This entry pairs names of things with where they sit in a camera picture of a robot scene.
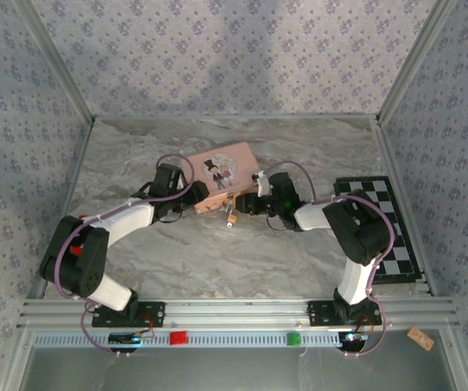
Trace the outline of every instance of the red block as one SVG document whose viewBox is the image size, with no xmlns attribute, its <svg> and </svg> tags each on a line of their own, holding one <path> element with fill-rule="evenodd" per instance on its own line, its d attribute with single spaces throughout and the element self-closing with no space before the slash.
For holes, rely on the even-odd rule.
<svg viewBox="0 0 468 391">
<path fill-rule="evenodd" d="M 186 332 L 171 332 L 170 345 L 186 345 L 188 344 L 188 335 Z"/>
</svg>

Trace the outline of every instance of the small figure with top hat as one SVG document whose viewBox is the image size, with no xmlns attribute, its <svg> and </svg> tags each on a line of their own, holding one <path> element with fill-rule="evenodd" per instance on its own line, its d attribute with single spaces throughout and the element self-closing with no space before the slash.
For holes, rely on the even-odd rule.
<svg viewBox="0 0 468 391">
<path fill-rule="evenodd" d="M 225 184 L 223 183 L 223 179 L 225 178 L 219 172 L 219 167 L 214 165 L 214 163 L 210 159 L 204 161 L 204 165 L 206 165 L 208 168 L 208 171 L 212 173 L 212 179 L 217 185 L 217 190 L 225 189 Z"/>
</svg>

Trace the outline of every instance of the marble surface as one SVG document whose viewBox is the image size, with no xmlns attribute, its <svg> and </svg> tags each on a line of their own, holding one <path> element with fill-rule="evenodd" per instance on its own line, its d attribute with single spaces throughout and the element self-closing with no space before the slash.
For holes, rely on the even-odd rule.
<svg viewBox="0 0 468 391">
<path fill-rule="evenodd" d="M 96 121 L 72 200 L 72 214 L 101 213 L 123 202 L 155 173 L 159 156 L 195 154 L 248 141 L 262 168 L 292 159 L 312 175 L 319 196 L 337 177 L 383 174 L 367 119 Z M 303 200 L 304 175 L 291 174 Z M 226 227 L 220 211 L 187 211 L 114 244 L 106 272 L 140 297 L 330 297 L 345 257 L 329 230 L 276 232 L 265 217 L 240 215 Z M 280 227 L 280 221 L 271 221 Z M 406 295 L 409 287 L 380 287 Z M 54 296 L 54 288 L 48 296 Z"/>
</svg>

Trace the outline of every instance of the wooden block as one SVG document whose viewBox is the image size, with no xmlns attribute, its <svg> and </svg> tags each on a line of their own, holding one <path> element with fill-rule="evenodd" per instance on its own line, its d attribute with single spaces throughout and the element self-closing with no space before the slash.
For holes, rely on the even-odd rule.
<svg viewBox="0 0 468 391">
<path fill-rule="evenodd" d="M 432 345 L 435 344 L 432 338 L 417 327 L 411 327 L 407 336 L 423 347 L 426 351 L 431 350 Z"/>
<path fill-rule="evenodd" d="M 257 193 L 251 176 L 260 167 L 248 143 L 220 147 L 188 159 L 194 166 L 194 180 L 203 182 L 210 192 L 207 199 L 194 206 L 197 213 L 219 209 L 244 193 Z M 185 178 L 190 178 L 190 167 L 183 160 L 182 168 Z"/>
<path fill-rule="evenodd" d="M 235 224 L 237 222 L 237 216 L 234 214 L 230 214 L 228 218 L 226 219 L 227 222 L 231 222 L 232 224 Z"/>
</svg>

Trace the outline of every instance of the small cork block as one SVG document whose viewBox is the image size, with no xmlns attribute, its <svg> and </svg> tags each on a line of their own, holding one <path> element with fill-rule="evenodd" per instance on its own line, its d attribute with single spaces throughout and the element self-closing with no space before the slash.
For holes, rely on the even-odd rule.
<svg viewBox="0 0 468 391">
<path fill-rule="evenodd" d="M 417 327 L 411 327 L 407 336 L 423 347 L 426 351 L 431 350 L 432 345 L 435 344 L 432 338 Z"/>
<path fill-rule="evenodd" d="M 235 224 L 237 222 L 237 216 L 235 216 L 234 214 L 230 214 L 226 221 Z"/>
</svg>

